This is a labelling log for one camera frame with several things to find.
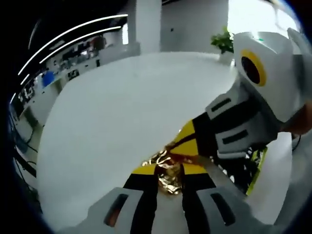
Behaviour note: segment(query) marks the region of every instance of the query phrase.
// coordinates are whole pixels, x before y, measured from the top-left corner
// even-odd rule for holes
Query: crumpled gold foil
[[[193,164],[194,162],[187,157],[177,157],[169,153],[170,145],[167,145],[164,150],[157,152],[147,161],[144,161],[142,166],[156,163],[155,172],[158,176],[160,190],[170,195],[177,195],[182,190],[181,164]]]

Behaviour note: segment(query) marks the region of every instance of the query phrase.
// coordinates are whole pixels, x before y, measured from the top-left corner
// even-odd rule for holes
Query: white table
[[[217,57],[177,52],[126,58],[64,87],[37,162],[41,207],[53,230],[85,219],[93,203],[122,187],[135,167],[231,87],[235,70]]]

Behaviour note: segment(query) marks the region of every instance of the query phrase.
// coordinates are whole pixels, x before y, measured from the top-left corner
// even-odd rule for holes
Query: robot
[[[288,35],[290,39],[270,32],[234,35],[238,79],[188,121],[166,150],[223,162],[244,158],[249,148],[263,149],[275,140],[312,98],[311,46],[293,29]],[[301,53],[294,54],[294,48]],[[135,169],[123,188],[114,188],[90,207],[84,221],[59,233],[151,233],[157,209],[155,168]],[[281,233],[255,219],[242,200],[217,188],[202,167],[183,163],[182,168],[189,233]]]

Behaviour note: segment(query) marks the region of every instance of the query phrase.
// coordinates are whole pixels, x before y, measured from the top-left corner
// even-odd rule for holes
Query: yellow ring
[[[267,74],[264,70],[263,64],[260,61],[260,59],[255,55],[255,53],[249,51],[249,50],[242,50],[240,52],[242,57],[247,57],[249,58],[255,65],[255,67],[258,70],[259,76],[260,76],[260,82],[257,84],[258,86],[264,86],[265,83],[267,82]]]

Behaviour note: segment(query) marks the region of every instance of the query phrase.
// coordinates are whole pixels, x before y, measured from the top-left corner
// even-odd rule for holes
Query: potted plant
[[[223,34],[217,34],[211,37],[211,45],[218,47],[221,50],[221,63],[230,64],[234,57],[233,50],[233,34],[230,33],[227,27],[223,27]]]

